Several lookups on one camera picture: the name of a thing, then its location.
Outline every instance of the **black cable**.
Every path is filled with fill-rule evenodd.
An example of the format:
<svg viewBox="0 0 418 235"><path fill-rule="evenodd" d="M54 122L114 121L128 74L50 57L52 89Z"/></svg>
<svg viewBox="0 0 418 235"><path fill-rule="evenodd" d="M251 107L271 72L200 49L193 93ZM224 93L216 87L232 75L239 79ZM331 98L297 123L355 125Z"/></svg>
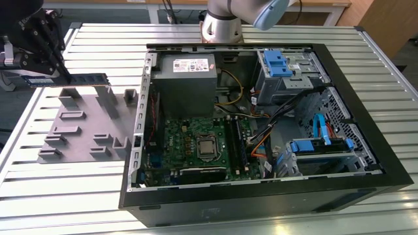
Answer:
<svg viewBox="0 0 418 235"><path fill-rule="evenodd" d="M271 165L271 171L265 171L264 179L269 179L273 176L273 158L272 158L272 150L271 150L271 135L264 140L264 150L265 150L265 157L267 162Z"/></svg>
<svg viewBox="0 0 418 235"><path fill-rule="evenodd" d="M168 3L168 6L169 6L169 10L170 10L170 13L172 13L172 18L174 20L174 24L177 24L177 18L176 18L176 15L174 15L174 11L172 10L172 4L170 4L170 0L166 0L166 3Z"/></svg>
<svg viewBox="0 0 418 235"><path fill-rule="evenodd" d="M193 13L193 11L195 11L195 10L191 10L191 12L189 12L189 14L188 14L188 17L185 18L185 20L184 20L182 22L185 22L185 21L189 19L191 14Z"/></svg>
<svg viewBox="0 0 418 235"><path fill-rule="evenodd" d="M293 21L291 21L289 23L284 24L284 25L296 24L297 21L299 21L300 15L301 15L301 0L299 0L299 12L297 12L296 19Z"/></svg>
<svg viewBox="0 0 418 235"><path fill-rule="evenodd" d="M165 13L170 16L174 24L177 24L174 12L172 11L172 8L169 8L169 10L168 10L165 0L162 0L162 4L164 4L164 8L165 8Z"/></svg>
<svg viewBox="0 0 418 235"><path fill-rule="evenodd" d="M259 136L264 135L264 133L267 133L268 130L272 129L277 119L287 113L289 112L297 105L297 102L300 101L300 99L307 96L308 94L312 94L312 93L316 93L316 92L323 92L324 89L327 87L325 86L320 86L320 87L315 87L313 89L311 90L304 90L301 92L299 92L297 95L295 95L292 98L289 98L280 106L279 108L275 110L273 114L271 115L268 121L267 121L267 124L265 124L265 127L264 129L261 129L259 131L257 134L255 134L252 137L251 137L251 141L253 141Z"/></svg>

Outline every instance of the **yellow wire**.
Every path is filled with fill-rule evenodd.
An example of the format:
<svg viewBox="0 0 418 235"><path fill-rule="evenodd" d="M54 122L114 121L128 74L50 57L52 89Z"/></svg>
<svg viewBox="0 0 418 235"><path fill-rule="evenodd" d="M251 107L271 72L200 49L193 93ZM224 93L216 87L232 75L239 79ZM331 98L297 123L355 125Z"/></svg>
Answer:
<svg viewBox="0 0 418 235"><path fill-rule="evenodd" d="M237 96L236 100L232 100L231 102L224 102L224 103L215 103L215 105L229 105L229 104L235 104L235 103L240 100L240 98L241 98L241 96L243 96L243 87L241 87L241 84L240 84L237 78L236 78L228 71L225 71L225 70L220 70L220 71L225 72L225 73L233 78L233 80L235 80L236 83L239 84L240 93L239 93L239 96Z"/></svg>

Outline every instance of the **chip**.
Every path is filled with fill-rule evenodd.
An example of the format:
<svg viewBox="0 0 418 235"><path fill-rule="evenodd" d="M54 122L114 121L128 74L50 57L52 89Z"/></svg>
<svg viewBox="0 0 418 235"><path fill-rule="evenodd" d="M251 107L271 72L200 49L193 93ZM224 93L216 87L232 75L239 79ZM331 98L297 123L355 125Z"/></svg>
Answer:
<svg viewBox="0 0 418 235"><path fill-rule="evenodd" d="M213 153L213 142L212 141L200 141L200 154L211 154Z"/></svg>

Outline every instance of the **aluminum table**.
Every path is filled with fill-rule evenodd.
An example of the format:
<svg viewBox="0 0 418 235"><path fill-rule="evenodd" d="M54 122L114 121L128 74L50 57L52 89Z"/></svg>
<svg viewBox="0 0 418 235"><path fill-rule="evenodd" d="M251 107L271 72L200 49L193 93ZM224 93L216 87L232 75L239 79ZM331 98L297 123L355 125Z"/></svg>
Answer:
<svg viewBox="0 0 418 235"><path fill-rule="evenodd" d="M196 43L197 25L82 24L65 36L70 73L104 72L114 93L138 88L145 43ZM380 131L418 182L418 93L364 32L352 27L243 27L245 42L323 43ZM77 88L93 94L92 88ZM37 164L57 114L60 88L36 89L0 155L0 235L78 234L416 234L418 185L339 212L144 229L117 210L122 161Z"/></svg>

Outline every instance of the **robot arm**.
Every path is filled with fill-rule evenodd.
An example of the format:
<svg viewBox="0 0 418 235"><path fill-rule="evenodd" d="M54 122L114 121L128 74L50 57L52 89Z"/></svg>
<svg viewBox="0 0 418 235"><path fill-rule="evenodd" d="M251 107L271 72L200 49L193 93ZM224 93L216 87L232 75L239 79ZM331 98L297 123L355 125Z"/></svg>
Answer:
<svg viewBox="0 0 418 235"><path fill-rule="evenodd" d="M269 29L296 0L208 0L201 36L208 43L236 43L241 39L240 20L260 30Z"/></svg>
<svg viewBox="0 0 418 235"><path fill-rule="evenodd" d="M69 74L57 13L42 0L0 4L0 70L21 75L32 87L108 85L105 74Z"/></svg>

